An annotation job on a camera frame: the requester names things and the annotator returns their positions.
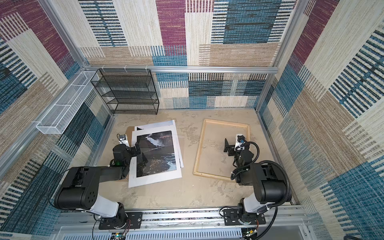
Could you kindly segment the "wooden picture frame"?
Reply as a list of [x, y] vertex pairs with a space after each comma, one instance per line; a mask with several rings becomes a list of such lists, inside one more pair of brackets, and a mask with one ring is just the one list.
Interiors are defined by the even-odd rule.
[[193, 174], [199, 177], [230, 181], [233, 156], [224, 151], [225, 140], [229, 145], [236, 141], [237, 134], [242, 134], [249, 141], [249, 124], [220, 120], [204, 119]]

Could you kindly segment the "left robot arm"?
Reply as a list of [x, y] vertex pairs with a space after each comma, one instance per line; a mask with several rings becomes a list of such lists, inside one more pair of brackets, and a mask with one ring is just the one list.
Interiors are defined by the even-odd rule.
[[99, 184], [119, 181], [127, 177], [131, 159], [141, 157], [139, 143], [133, 147], [125, 144], [113, 148], [114, 159], [109, 167], [72, 167], [54, 199], [54, 207], [60, 210], [82, 211], [100, 217], [100, 230], [137, 229], [142, 213], [128, 214], [124, 205], [99, 194]]

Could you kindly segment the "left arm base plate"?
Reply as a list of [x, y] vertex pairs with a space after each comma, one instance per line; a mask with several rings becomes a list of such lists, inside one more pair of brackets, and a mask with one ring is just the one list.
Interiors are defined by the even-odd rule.
[[142, 224], [143, 212], [128, 212], [122, 217], [101, 218], [99, 230], [139, 229]]

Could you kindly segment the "clear acrylic sheet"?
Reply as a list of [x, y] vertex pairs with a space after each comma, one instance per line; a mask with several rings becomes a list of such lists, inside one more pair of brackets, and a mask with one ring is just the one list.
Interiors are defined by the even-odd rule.
[[[178, 138], [183, 157], [184, 147], [187, 146], [186, 138], [184, 136], [178, 136]], [[148, 159], [146, 165], [139, 165], [139, 156], [137, 157], [136, 176], [138, 178], [174, 172], [181, 168], [176, 135], [172, 131], [139, 131], [136, 140], [140, 144], [141, 152]]]

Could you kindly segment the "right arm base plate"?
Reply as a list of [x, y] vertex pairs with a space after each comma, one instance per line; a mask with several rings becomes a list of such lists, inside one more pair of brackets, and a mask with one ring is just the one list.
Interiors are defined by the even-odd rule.
[[219, 214], [226, 226], [266, 224], [266, 219], [261, 214], [247, 213], [235, 208], [222, 208]]

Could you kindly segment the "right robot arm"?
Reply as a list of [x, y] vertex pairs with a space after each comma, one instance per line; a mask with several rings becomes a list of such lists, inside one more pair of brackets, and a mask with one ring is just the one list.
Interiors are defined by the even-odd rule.
[[226, 225], [264, 224], [264, 213], [292, 198], [288, 174], [282, 166], [274, 161], [258, 162], [260, 148], [255, 142], [245, 140], [237, 135], [236, 143], [230, 145], [225, 140], [224, 152], [234, 158], [230, 179], [240, 186], [252, 186], [253, 193], [242, 198], [237, 207], [223, 207], [220, 214]]

